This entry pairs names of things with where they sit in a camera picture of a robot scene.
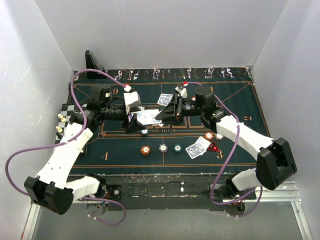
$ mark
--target gray wall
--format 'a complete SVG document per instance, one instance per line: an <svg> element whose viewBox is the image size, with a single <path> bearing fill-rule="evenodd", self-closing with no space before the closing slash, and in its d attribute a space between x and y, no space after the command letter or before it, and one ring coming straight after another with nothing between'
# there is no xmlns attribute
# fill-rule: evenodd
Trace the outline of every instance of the gray wall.
<svg viewBox="0 0 320 240"><path fill-rule="evenodd" d="M253 66L270 132L290 142L294 180L314 239L320 239L320 2L289 0Z"/></svg>
<svg viewBox="0 0 320 240"><path fill-rule="evenodd" d="M74 70L253 65L288 0L35 0Z"/></svg>
<svg viewBox="0 0 320 240"><path fill-rule="evenodd" d="M33 0L0 0L0 238L20 239L30 198L9 184L7 158L23 148L52 144L73 72ZM23 188L47 162L49 150L13 158L9 171Z"/></svg>

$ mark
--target red triangle marker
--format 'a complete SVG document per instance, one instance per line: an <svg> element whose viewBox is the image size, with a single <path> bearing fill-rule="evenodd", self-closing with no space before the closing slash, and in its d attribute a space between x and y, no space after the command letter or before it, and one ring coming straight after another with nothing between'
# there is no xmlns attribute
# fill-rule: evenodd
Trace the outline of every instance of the red triangle marker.
<svg viewBox="0 0 320 240"><path fill-rule="evenodd" d="M214 152L220 152L217 144L215 143L215 141L213 141L210 146L207 148L207 150L209 151L214 151Z"/></svg>

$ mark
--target poker chip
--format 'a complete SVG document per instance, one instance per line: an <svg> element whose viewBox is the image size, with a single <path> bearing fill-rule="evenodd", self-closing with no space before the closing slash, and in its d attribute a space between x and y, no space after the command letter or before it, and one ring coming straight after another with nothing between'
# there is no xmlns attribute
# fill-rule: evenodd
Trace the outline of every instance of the poker chip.
<svg viewBox="0 0 320 240"><path fill-rule="evenodd" d="M148 133L149 133L148 129L141 130L141 134L144 135L144 136L148 135Z"/></svg>
<svg viewBox="0 0 320 240"><path fill-rule="evenodd" d="M176 145L174 145L173 150L174 150L175 152L181 152L182 147L181 147L181 145L176 144Z"/></svg>
<svg viewBox="0 0 320 240"><path fill-rule="evenodd" d="M150 153L150 147L149 146L143 146L141 149L140 149L140 152L142 155L146 156Z"/></svg>
<svg viewBox="0 0 320 240"><path fill-rule="evenodd" d="M214 135L211 132L206 132L204 135L204 138L210 141L211 139L214 138Z"/></svg>
<svg viewBox="0 0 320 240"><path fill-rule="evenodd" d="M221 134L217 133L215 135L215 139L217 139L218 141L221 141L224 138L224 136L222 136Z"/></svg>
<svg viewBox="0 0 320 240"><path fill-rule="evenodd" d="M161 144L159 146L159 150L160 150L160 152L165 153L168 150L168 147L165 144Z"/></svg>

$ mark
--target gray floor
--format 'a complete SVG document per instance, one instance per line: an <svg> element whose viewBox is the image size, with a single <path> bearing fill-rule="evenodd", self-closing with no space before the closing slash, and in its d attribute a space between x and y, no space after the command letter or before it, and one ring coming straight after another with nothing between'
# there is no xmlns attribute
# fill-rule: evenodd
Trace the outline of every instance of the gray floor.
<svg viewBox="0 0 320 240"><path fill-rule="evenodd" d="M121 219L122 212L106 212L102 218ZM261 202L250 215L235 220L205 209L129 210L118 226L87 217L86 205L75 203L60 216L41 208L33 240L300 240L302 236L290 202Z"/></svg>

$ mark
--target number 3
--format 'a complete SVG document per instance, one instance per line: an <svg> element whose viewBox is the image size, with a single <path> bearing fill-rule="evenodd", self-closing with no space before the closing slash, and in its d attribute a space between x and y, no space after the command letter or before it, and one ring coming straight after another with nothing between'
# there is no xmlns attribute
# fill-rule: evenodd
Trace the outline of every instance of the number 3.
<svg viewBox="0 0 320 240"><path fill-rule="evenodd" d="M218 159L222 159L224 156L222 155L222 151L221 150L219 150L219 155L218 156L216 156Z"/></svg>

